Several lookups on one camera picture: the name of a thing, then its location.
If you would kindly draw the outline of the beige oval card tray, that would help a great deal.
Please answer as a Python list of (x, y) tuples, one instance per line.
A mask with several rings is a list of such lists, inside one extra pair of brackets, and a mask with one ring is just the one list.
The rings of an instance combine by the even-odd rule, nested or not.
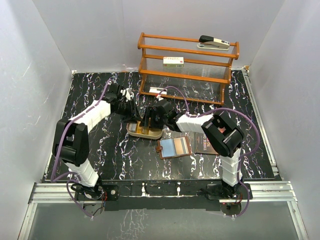
[(140, 121), (137, 123), (128, 123), (126, 125), (127, 133), (133, 137), (150, 140), (158, 140), (163, 135), (163, 130), (158, 128), (142, 127)]

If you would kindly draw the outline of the brown leather card holder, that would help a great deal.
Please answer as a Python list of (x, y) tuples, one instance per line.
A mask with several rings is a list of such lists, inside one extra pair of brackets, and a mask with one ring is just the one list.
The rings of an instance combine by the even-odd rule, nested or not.
[(190, 146), (189, 139), (186, 136), (181, 136), (181, 137), (185, 137), (186, 139), (189, 154), (184, 154), (184, 155), (176, 154), (175, 145), (174, 145), (175, 138), (162, 139), (157, 141), (158, 146), (155, 149), (156, 152), (159, 153), (159, 156), (161, 159), (178, 158), (178, 157), (190, 156), (192, 154), (192, 149)]

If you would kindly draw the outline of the gold credit card black stripe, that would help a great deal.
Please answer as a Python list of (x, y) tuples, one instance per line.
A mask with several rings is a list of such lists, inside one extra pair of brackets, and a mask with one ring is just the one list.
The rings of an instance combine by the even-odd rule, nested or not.
[(189, 154), (189, 149), (185, 137), (174, 138), (174, 147), (177, 155)]

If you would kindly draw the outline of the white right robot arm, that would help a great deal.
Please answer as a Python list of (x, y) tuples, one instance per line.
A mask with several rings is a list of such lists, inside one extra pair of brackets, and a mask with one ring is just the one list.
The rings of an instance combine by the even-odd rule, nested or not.
[(240, 153), (244, 133), (225, 112), (182, 114), (178, 113), (170, 102), (162, 99), (146, 108), (140, 126), (158, 129), (167, 126), (174, 132), (204, 134), (221, 159), (223, 194), (230, 199), (240, 194)]

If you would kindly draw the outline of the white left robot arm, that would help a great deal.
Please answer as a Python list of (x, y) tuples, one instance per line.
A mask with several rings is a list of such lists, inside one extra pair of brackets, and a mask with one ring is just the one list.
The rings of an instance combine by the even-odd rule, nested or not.
[(103, 195), (103, 187), (98, 184), (99, 175), (92, 167), (89, 133), (111, 114), (122, 116), (124, 123), (141, 121), (134, 94), (115, 82), (107, 83), (99, 99), (94, 100), (85, 110), (70, 119), (60, 119), (56, 124), (52, 155), (55, 162), (50, 180), (54, 182), (58, 162), (62, 161), (78, 177), (78, 183), (86, 187), (86, 194), (93, 200)]

